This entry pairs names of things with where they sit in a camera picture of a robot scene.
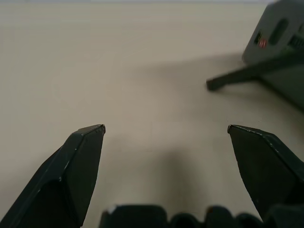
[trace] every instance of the vent slot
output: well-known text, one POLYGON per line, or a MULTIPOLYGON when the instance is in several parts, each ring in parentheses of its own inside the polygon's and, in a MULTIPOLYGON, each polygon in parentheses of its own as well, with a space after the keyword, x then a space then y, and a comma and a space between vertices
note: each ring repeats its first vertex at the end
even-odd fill
POLYGON ((304 49, 304 39, 300 36, 293 36, 289 41, 288 45, 295 50, 304 49))
POLYGON ((262 37, 262 31, 259 30, 259 32, 257 33, 256 38, 254 40, 254 43, 258 44, 258 42, 260 41, 261 37, 262 37))

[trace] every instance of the oval opening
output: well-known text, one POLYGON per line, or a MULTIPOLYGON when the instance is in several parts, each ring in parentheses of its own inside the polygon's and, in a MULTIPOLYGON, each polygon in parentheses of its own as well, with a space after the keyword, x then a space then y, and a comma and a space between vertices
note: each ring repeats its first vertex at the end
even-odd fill
POLYGON ((289 22, 288 22, 288 20, 285 19, 285 18, 284 18, 284 19, 281 19, 281 20, 277 23, 277 25, 276 25, 276 27, 275 27, 275 30, 272 32, 272 34, 271 34, 271 36, 270 36, 270 38, 269 38, 269 43, 270 43, 271 45, 276 45, 276 44, 279 42, 279 40, 280 40, 280 38, 282 37, 283 33, 284 33, 285 30, 287 29, 288 24, 289 24, 289 22))

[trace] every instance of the beige table surface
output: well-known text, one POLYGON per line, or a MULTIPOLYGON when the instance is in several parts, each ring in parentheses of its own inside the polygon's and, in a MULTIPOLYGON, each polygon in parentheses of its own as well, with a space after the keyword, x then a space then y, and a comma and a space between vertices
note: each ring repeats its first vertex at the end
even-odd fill
POLYGON ((216 93, 241 67, 265 5, 0 5, 0 218, 70 133, 105 124, 85 220, 153 203, 203 219, 208 205, 257 211, 229 124, 276 134, 302 160, 304 115, 256 83, 216 93))

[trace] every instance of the black plastic part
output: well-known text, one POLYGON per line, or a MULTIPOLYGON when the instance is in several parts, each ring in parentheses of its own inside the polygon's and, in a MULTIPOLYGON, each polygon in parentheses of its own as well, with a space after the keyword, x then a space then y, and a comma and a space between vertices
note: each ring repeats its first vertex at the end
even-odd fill
POLYGON ((259 79, 261 76, 268 73, 303 63, 304 51, 291 52, 283 56, 278 56, 270 60, 247 66, 243 69, 225 74, 223 76, 209 79, 206 82, 207 89, 210 91, 215 91, 228 84, 243 83, 250 80, 259 79))
POLYGON ((79 129, 37 170, 0 228, 78 228, 93 194, 104 125, 79 129))
POLYGON ((264 220, 276 204, 304 203, 304 163, 274 134, 228 128, 243 183, 264 220))
POLYGON ((153 205, 118 206, 102 214, 100 228, 168 228, 167 213, 153 205))
POLYGON ((273 206, 264 221, 265 228, 303 228, 304 205, 273 206))
POLYGON ((230 211, 224 207, 214 206, 207 210, 205 217, 205 228, 236 228, 237 222, 230 211))
POLYGON ((250 214, 240 214, 236 217, 237 225, 239 228, 261 228, 263 223, 253 215, 250 214))
POLYGON ((170 222, 171 228, 200 228, 200 223, 197 219, 188 213, 175 215, 170 222))

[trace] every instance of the red light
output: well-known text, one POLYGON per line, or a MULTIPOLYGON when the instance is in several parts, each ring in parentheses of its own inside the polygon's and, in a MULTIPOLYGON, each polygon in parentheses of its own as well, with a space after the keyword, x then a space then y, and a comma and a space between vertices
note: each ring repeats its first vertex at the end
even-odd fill
POLYGON ((258 43, 260 48, 265 48, 267 45, 267 40, 261 39, 260 42, 258 43))

